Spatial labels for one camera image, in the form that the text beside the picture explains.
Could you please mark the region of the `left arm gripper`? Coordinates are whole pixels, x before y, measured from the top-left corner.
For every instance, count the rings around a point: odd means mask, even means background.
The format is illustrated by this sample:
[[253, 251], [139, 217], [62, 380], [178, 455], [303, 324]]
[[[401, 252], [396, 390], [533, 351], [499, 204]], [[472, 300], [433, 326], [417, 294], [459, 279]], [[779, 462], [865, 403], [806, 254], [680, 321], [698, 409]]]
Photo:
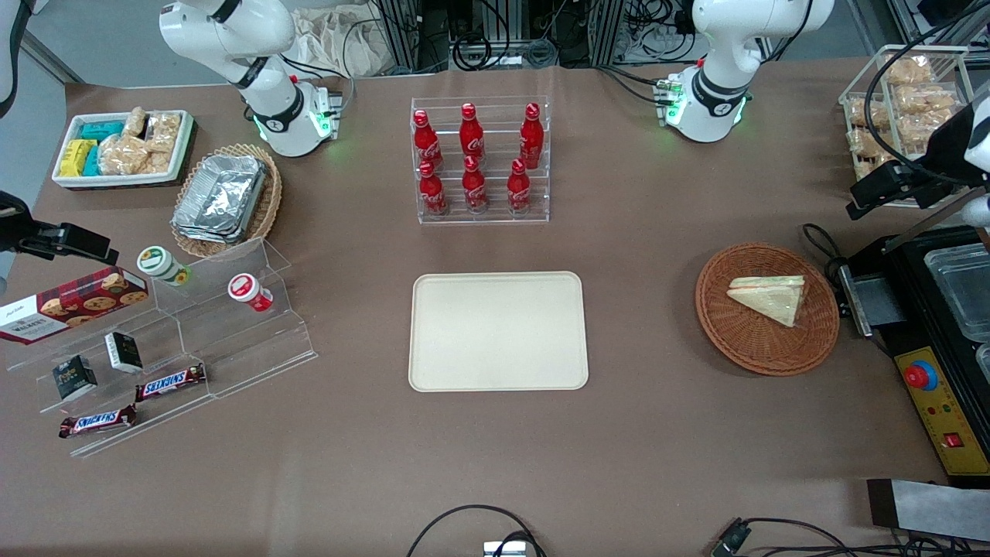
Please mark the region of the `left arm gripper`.
[[978, 169], [964, 159], [974, 117], [972, 104], [966, 105], [938, 127], [927, 142], [922, 167], [930, 173], [930, 182], [938, 187], [925, 187], [926, 174], [918, 169], [888, 161], [853, 184], [852, 201], [845, 205], [848, 217], [859, 220], [882, 206], [926, 210], [960, 193], [959, 186], [975, 186]]

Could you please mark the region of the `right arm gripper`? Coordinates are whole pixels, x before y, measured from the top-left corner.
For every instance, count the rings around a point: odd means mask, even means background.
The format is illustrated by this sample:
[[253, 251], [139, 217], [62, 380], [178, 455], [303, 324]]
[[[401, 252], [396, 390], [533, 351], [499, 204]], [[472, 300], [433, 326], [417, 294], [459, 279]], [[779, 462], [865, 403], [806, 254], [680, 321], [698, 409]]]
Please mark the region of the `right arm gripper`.
[[17, 251], [46, 261], [56, 257], [87, 258], [116, 265], [119, 251], [109, 237], [70, 223], [42, 224], [34, 231], [28, 205], [17, 196], [1, 191], [1, 251]]

